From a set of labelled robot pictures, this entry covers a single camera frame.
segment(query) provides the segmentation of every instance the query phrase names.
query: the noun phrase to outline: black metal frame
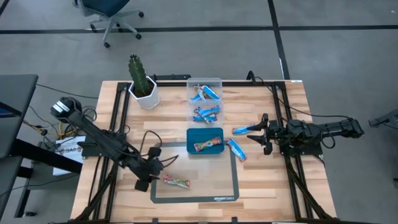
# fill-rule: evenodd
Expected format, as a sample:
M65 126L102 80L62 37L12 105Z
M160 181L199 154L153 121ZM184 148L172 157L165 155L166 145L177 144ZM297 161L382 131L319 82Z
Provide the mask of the black metal frame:
M278 89L282 93L282 99L284 102L287 119L288 120L292 119L292 112L291 112L290 106L289 106L289 100L288 100L288 96L287 96L285 82L284 81L274 81L274 82L264 82L264 83L257 82L252 71L250 71L248 73L246 80L247 81L223 82L223 86L264 86L265 85L265 86L271 87L272 95L274 98L275 111L276 111L276 115L277 115L278 124L281 128L283 128L284 124L283 124L283 118L282 118L282 111L281 111L280 104L279 104ZM109 127L110 130L114 130L115 125L116 125L116 116L118 113L118 106L120 104L121 92L123 89L129 88L129 86L130 86L130 83L118 83L114 106L113 106L112 117L111 117L111 124ZM159 86L159 87L186 86L186 82L157 82L157 86ZM126 93L125 97L124 97L123 110L122 110L119 130L123 130L124 126L126 124L128 102L129 102L129 94ZM322 222L322 223L323 222L334 222L335 220L328 220L328 221L319 220L318 221L318 220L313 219L311 204L315 205L315 206L313 206L314 210L319 209L320 206L316 203L315 199L313 199L310 192L307 190L307 184L305 181L305 175L304 175L303 164L302 164L301 158L300 158L300 156L295 158L296 165L297 165L297 171L298 171L298 175L297 175L295 173L295 171L293 170L290 156L285 155L284 157L285 157L287 175L288 175L288 180L289 180L289 187L290 187L290 192L291 192L291 196L292 196L292 205L293 205L296 222L299 222L299 221L308 222L309 220L310 221L313 220L314 222ZM105 158L105 160L103 162L102 171L107 170L108 162L109 162L109 159ZM105 180L106 171L105 172L102 172L102 171L101 171L100 180ZM299 187L299 189L301 191L303 191L307 218L302 218L301 214L300 214L299 200L297 198L297 191L295 188L296 184ZM111 217L115 186L116 186L116 178L112 181L112 183L110 185L108 202L107 202L107 206L106 206L105 220L110 220L110 217ZM100 203L97 205L96 210L98 212L95 213L95 215L93 216L93 221L99 220L98 216L99 216L99 210L100 210ZM323 216L324 211L322 210L322 208L320 208L320 210L321 210L320 214L322 214L320 216L321 218L329 218L329 217Z

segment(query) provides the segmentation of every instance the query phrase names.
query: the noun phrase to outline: wooden tabletop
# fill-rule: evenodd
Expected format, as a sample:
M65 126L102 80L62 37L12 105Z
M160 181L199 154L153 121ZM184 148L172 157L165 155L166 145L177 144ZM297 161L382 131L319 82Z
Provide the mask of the wooden tabletop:
M101 129L109 128L117 84L118 82L114 81L102 84L97 104L98 119L95 121ZM309 113L303 83L286 81L286 87L290 106ZM141 109L134 98L130 97L126 124L131 130L127 139L136 147L141 143L146 130L155 131L164 142L186 141L186 130L189 128L186 122L186 87L159 87L159 97L160 104L153 110ZM134 190L137 180L135 175L128 169L119 168L111 222L151 222L153 218L159 218L160 222L230 222L231 217L237 217L241 222L294 221L285 162L279 154L278 146L274 144L273 153L265 156L259 144L245 135L233 136L231 133L233 128L260 122L263 113L268 113L269 119L276 119L272 93L263 86L225 86L223 101L224 138L233 137L248 157L244 162L236 158L240 195L237 201L154 204L150 200L150 190ZM294 110L292 115L293 119L312 120L310 116ZM148 135L144 149L153 146L157 141L156 137ZM328 214L335 216L323 164L313 156L302 156L302 160L309 191ZM87 206L96 161L96 157L84 161L71 218L77 217ZM99 176L97 175L94 192ZM301 214L304 217L302 195L298 189L297 192ZM101 204L100 218L104 217L107 192L103 198L105 199Z

